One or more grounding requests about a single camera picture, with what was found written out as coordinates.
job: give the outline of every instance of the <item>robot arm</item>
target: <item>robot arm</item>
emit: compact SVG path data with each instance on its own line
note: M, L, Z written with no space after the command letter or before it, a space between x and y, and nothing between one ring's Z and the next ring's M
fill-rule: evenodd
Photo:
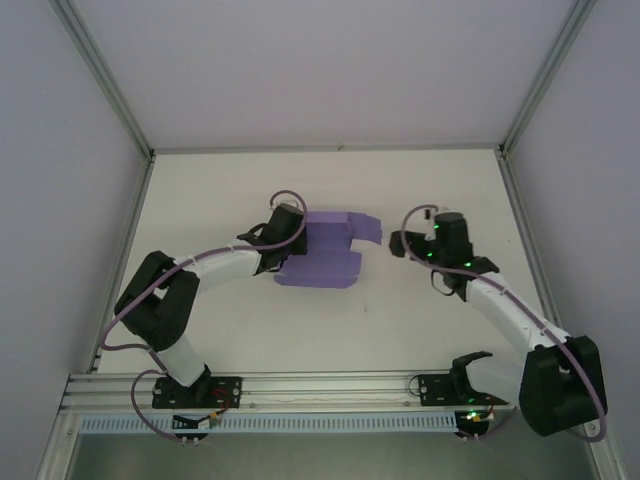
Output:
M196 403L206 395L210 378L209 368L184 335L196 296L236 278L277 271L289 255L306 254L304 231L286 247L260 251L236 249L283 242L299 229L302 219L300 210L280 204L269 223L257 225L248 233L239 235L230 244L229 251L184 267L123 318L127 329L149 345L164 364L169 377L188 390ZM147 255L118 300L116 315L164 272L189 258L172 258L160 251Z
M536 325L513 299L504 295L509 288L498 267L486 257L473 253L467 224L462 214L447 212L435 216L435 238L425 234L405 232L411 252L436 268L442 267L445 285L451 294L480 311L504 336L518 354L518 361L505 362L489 352L474 352L452 363L450 377L462 400L491 394L520 408L529 426L546 436L598 418L591 396L566 356L549 338L553 334L576 358L594 386L604 411L606 394L595 343L586 336L573 338L531 309L542 321ZM405 254L401 232L391 236L390 249L395 256ZM493 285L462 273L493 280Z

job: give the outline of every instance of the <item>purple foam object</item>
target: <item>purple foam object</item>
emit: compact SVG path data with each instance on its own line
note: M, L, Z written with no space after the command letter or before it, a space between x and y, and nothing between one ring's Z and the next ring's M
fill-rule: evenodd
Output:
M380 219L354 212L308 212L307 254L290 256L275 281L296 287L352 286L362 265L362 254L351 251L354 239L380 245Z

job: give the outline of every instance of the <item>white wall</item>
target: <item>white wall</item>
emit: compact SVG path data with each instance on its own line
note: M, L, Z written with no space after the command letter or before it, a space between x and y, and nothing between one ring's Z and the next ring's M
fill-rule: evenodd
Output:
M0 471L35 475L142 162L46 1L0 15Z
M639 2L598 2L513 159L563 318L600 347L609 418L632 478L640 476L639 22Z
M502 140L574 0L77 0L154 148Z

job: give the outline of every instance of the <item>cable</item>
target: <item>cable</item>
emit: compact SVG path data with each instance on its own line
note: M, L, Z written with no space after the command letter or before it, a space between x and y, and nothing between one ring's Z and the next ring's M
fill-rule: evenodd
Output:
M275 249L282 248L282 247L285 247L285 246L289 245L290 243L294 242L302 234L302 232L304 231L304 228L306 226L306 223L307 223L308 209L307 209L307 204L305 203L304 199L300 195L298 195L296 192L294 192L292 190L279 190L276 193L274 193L271 196L271 198L269 199L269 206L273 207L273 203L274 203L275 199L278 198L280 195L284 195L284 194L292 195L296 200L298 200L300 202L300 205L302 206L302 221L300 222L300 226L298 227L298 230L296 230L296 232L290 238L288 238L287 240L285 240L283 242L280 242L280 243L276 243L274 245L234 246L233 250L248 250L248 251L275 250ZM149 427L149 429L151 429L153 432L155 432L158 435L160 435L162 438L166 438L167 440L171 440L172 442L178 442L178 443L182 443L184 445L187 442L187 438L183 437L182 440L180 440L176 436L174 436L173 434L170 434L170 433L167 433L167 432L163 432L162 430L157 428L155 425L153 425L153 423L151 423L143 415L142 411L140 410L140 407L138 407L138 404L136 403L136 398L135 398L136 385L142 379L142 377L144 377L145 375L152 374L152 373L155 373L157 375L166 375L167 374L167 371L166 371L167 369L166 369L165 365L162 363L162 360L160 360L158 355L151 349L151 347L149 347L148 345L145 345L144 343L126 343L126 344L123 344L123 345L107 345L107 337L109 336L109 333L111 333L111 331L115 328L115 326L118 323L120 323L124 317L126 317L134 308L136 308L145 298L147 298L149 295L151 295L155 291L156 288L158 288L160 285L162 285L167 279L171 278L171 276L175 275L177 272L182 270L184 267L187 267L187 266L191 265L192 263L197 262L198 260L202 260L203 258L207 258L207 257L210 257L212 255L218 255L220 253L225 253L225 252L228 252L228 251L231 251L231 250L232 250L231 247L222 247L222 248L214 248L212 250L207 250L206 252L199 253L198 255L195 255L193 258L190 258L190 259L180 263L179 265L176 265L175 267L167 270L164 274L162 274L160 276L160 278L158 278L155 282L153 282L151 285L149 285L149 287L144 292L142 292L135 300L133 300L129 305L127 305L125 308L123 308L122 311L118 315L116 315L114 317L114 319L111 320L107 324L107 326L102 331L102 334L100 335L100 348L102 348L103 350L110 351L110 352L115 352L115 351L120 351L120 350L128 350L128 349L133 349L133 348L145 350L151 356L151 358L154 360L154 362L163 370L162 372L160 372L158 370L145 370L144 372L142 372L140 375L138 375L136 377L136 379L133 381L133 383L131 385L131 404L133 405L133 409L135 410L135 412L138 415L138 417L140 418L140 420L142 420L142 423L144 423L147 427ZM216 396L218 396L218 398L220 398L219 397L219 393L216 393L216 391L214 391L212 393L214 393ZM229 400L227 398L226 408L224 408L218 414L224 413L228 409L229 409Z
M160 435L162 438L166 438L167 440L171 440L172 442L176 442L176 443L186 443L186 437L183 437L182 439L179 439L178 437L176 437L175 435L168 433L168 432L164 432L162 430L160 430L158 427L156 427L153 423L151 423L150 420L147 419L147 417L145 417L142 413L142 410L140 410L140 407L138 406L137 402L136 402L136 386L138 385L138 382L140 382L140 380L142 380L142 377L144 377L145 375L151 375L152 373L155 373L156 375L162 375L164 376L165 373L164 372L160 372L158 370L145 370L144 372L140 373L135 380L133 381L133 383L131 384L131 405L133 406L133 409L136 412L136 415L138 415L138 418L140 418L140 420L142 420L142 423L144 423L147 427L149 427L149 429L154 432L157 433L158 435Z
M217 412L214 412L217 416L220 416L224 412L229 410L229 408L231 407L231 402L229 401L229 393L227 393L221 388L216 388L211 393L213 393L218 400L222 400L222 397L224 396L224 407L222 407L222 410L218 410Z
M489 400L491 401L491 408L489 409L489 412L487 412L487 418L489 418L491 416L491 414L495 415L495 413L496 413L496 410L495 410L495 408L496 408L496 401L495 400L496 399L493 398L493 395L489 395Z
M490 285L491 287L493 287L493 288L495 288L497 290L500 290L503 295L505 295L509 300L511 300L527 317L529 317L531 319L531 321L540 330L542 330L545 333L545 335L549 339L551 339L551 341L558 347L558 349L567 358L567 360L569 360L569 363L575 369L575 372L580 377L580 380L582 380L582 383L584 384L585 388L587 389L587 392L589 393L589 396L593 400L593 404L594 404L594 406L596 408L596 412L598 413L598 420L600 421L600 431L598 432L597 435L595 435L593 437L587 437L587 436L578 435L578 434L575 434L575 435L577 437L581 438L582 440L588 442L588 443L595 443L595 442L600 442L601 440L603 440L604 437L607 435L607 424L606 424L606 418L605 418L605 413L604 413L604 407L602 406L602 402L600 401L600 398L598 397L598 393L596 392L596 389L594 388L593 384L591 383L591 380L589 380L589 377L587 376L587 373L584 371L584 369L582 368L582 365L580 365L580 362L578 362L576 357L564 345L564 343L562 343L562 341L556 335L554 335L553 332L551 332L550 330L547 330L547 327L542 322L542 320L540 320L538 318L538 316L535 313L533 313L529 309L529 307L527 307L522 302L522 300L520 300L514 293L512 293L510 290L505 288L503 285L500 285L495 280L492 280L492 279L487 278L487 277L485 277L483 275L479 275L477 273L470 272L470 271L467 271L467 270L461 270L461 269L458 269L458 268L440 267L438 265L433 265L433 264L431 264L429 262L426 262L426 261L418 258L413 253L413 251L411 250L411 247L409 246L409 242L407 241L407 232L406 232L407 223L409 222L409 219L413 216L414 213L416 213L416 212L418 212L420 210L426 210L426 209L435 209L435 211L437 212L438 211L438 206L437 205L431 205L431 204L418 205L417 207L412 208L409 211L409 213L407 213L407 215L402 220L402 227L400 228L400 241L402 242L402 246L404 247L405 251L409 254L411 259L414 260L415 262L418 262L420 265L422 265L424 267L427 267L427 268L429 268L431 270L435 270L435 271L440 272L440 273L452 273L452 274L456 274L456 275L465 275L467 277L471 277L471 278L480 280L480 281L486 283L487 285Z
M465 436L465 437L469 437L469 438L475 438L475 439L480 439L482 438L483 440L487 439L487 438L491 438L494 435L497 435L498 433L500 433L502 430L504 430L504 428L509 425L509 423L511 423L511 420L513 420L513 418L516 416L516 412L518 411L517 408L514 408L513 410L511 410L506 417L504 417L504 419L498 424L498 426L492 428L491 430L489 430L487 433L483 434L483 435L472 435L469 432L465 432L464 430L460 430L458 429L458 433L460 433L461 435Z

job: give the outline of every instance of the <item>purple cable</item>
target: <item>purple cable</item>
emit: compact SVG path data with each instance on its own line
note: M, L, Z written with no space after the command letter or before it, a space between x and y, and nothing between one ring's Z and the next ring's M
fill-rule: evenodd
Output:
M418 212L420 210L427 210L427 209L435 210L437 212L438 211L438 206L437 205L430 205L430 204L418 205L417 207L412 208L409 211L409 213L407 213L407 215L402 220L402 227L400 228L400 240L402 241L402 246L407 251L407 253L411 257L411 259L416 261L416 262L418 262L419 264L423 265L424 267L427 267L427 268L429 268L431 270L435 270L436 272L453 273L453 274L456 274L456 275L465 275L467 277L478 279L478 280L486 283L487 285L490 285L491 287L493 287L493 288L495 288L497 290L500 290L503 295L505 295L509 300L511 300L527 317L529 317L531 319L531 321L547 337L549 337L553 343L556 344L556 346L562 352L562 354L565 357L567 357L567 360L569 360L569 363L575 369L576 373L580 377L580 380L582 380L582 383L584 383L584 386L587 389L587 392L589 393L589 396L591 397L591 400L593 400L593 404L596 407L596 411L598 412L598 420L600 421L600 431L598 432L597 435L595 435L593 437L587 437L587 436L579 435L577 433L574 433L574 435L576 435L578 438L580 438L580 439L582 439L582 440L584 440L585 442L588 442L588 443L595 443L595 442L602 441L604 439L604 437L606 437L606 435L607 435L607 424L606 424L606 419L605 419L604 407L602 406L602 402L600 401L600 398L598 397L598 393L596 392L596 389L593 387L593 384L591 383L591 380L589 380L589 377L587 376L587 373L582 368L582 365L580 365L580 363L578 362L576 357L569 351L569 349L564 345L564 343L562 343L562 341L558 337L556 337L551 331L547 330L547 327L545 326L545 324L538 318L538 316L535 313L533 313L529 309L529 307L527 307L522 302L522 300L520 300L510 290L506 289L503 285L500 285L498 282L496 282L496 281L494 281L494 280L492 280L490 278L487 278L487 277L485 277L483 275L479 275L477 273L470 272L470 271L467 271L467 270L461 270L461 269L458 269L458 268L446 268L446 267L439 267L438 265L432 265L432 264L430 264L428 262L425 262L424 260L421 260L420 258L418 258L413 253L413 251L411 250L411 247L409 246L409 242L407 242L407 236L406 236L407 223L409 222L409 219L413 216L414 213L416 213L416 212Z
M279 190L279 191L277 191L276 193L274 193L271 196L271 198L269 199L269 205L273 207L273 202L275 201L275 199L277 197L279 197L280 195L283 195L283 194L288 194L288 195L293 196L294 198L296 198L296 200L298 200L300 202L300 205L302 206L302 222L300 222L300 226L298 227L298 230L296 230L296 233L294 233L287 240L285 240L283 242L280 242L280 243L276 243L274 245L234 246L233 250L249 250L249 251L275 250L277 248L282 248L282 247L285 247L285 246L289 245L290 243L295 241L300 236L300 234L302 234L302 232L304 230L304 227L305 227L305 225L307 223L307 213L308 213L307 204L305 203L304 199L300 195L298 195L296 192L294 192L292 190ZM212 255L218 255L220 253L225 253L225 252L228 252L228 251L231 251L231 250L232 250L231 247L221 247L221 248L214 248L213 250L207 250L206 252L202 252L202 253L199 253L198 255L194 256L193 259L190 258L189 260L186 260L186 261L182 262L181 264L176 265L175 267L171 268L170 270L167 270L164 274L162 274L160 276L160 278L158 278L155 282L153 282L151 285L149 285L149 287L144 292L142 292L140 294L140 296L138 296L138 298L136 298L129 305L127 305L125 308L123 308L122 311L118 315L116 315L115 318L113 320L111 320L107 324L107 326L102 331L102 334L100 335L100 348L102 348L103 350L110 351L110 352L116 352L116 351L119 351L119 350L128 350L128 349L131 349L131 348L139 348L139 349L145 350L147 353L149 353L149 355L151 356L153 361L156 362L156 364L163 370L162 372L159 372L158 370L145 370L144 372L142 372L140 375L138 375L136 377L136 379L133 381L133 384L131 385L131 403L133 405L133 409L135 410L135 412L138 415L138 417L140 417L140 420L142 420L142 422L147 427L149 427L152 431L154 431L155 433L160 435L162 438L166 438L166 439L171 440L171 441L181 442L181 440L179 440L177 437L171 435L170 433L163 432L162 430L159 430L149 420L147 420L147 418L142 414L142 411L140 410L140 407L138 407L138 404L136 403L135 388L136 388L136 385L138 384L138 382L140 381L140 379L142 377L144 377L145 375L148 375L148 374L151 374L151 373L156 373L156 374L159 374L159 375L166 375L166 373L167 373L166 370L167 369L166 369L165 365L162 363L162 360L160 360L158 355L148 345L145 345L144 343L126 343L124 345L107 345L107 337L109 336L109 333L111 333L111 330L113 330L114 327L120 321L122 321L122 319L124 317L126 317L131 312L131 310L136 308L145 298L147 298L149 295L151 295L155 291L156 288L158 288L162 283L164 283L172 275L176 274L177 272L182 270L184 267L188 267L189 265L197 262L198 260L202 260L203 258L207 258L207 257L210 257Z
M162 438L166 438L167 440L171 440L172 442L182 443L182 440L179 439L178 437L176 437L175 435L173 435L171 433L163 432L158 427L156 427L153 423L151 423L151 421L148 420L147 417L145 417L142 414L142 410L140 410L140 407L136 403L136 386L138 385L138 382L140 382L140 380L142 380L142 377L144 377L145 375L150 375L152 373L155 373L156 375L164 375L164 372L161 372L159 370L145 370L144 372L139 374L135 378L133 383L131 384L131 392L130 392L131 393L131 405L133 405L133 409L135 410L135 412L138 415L138 417L140 418L140 420L142 420L142 423L144 423L147 427L149 427L149 429L152 432L157 433Z

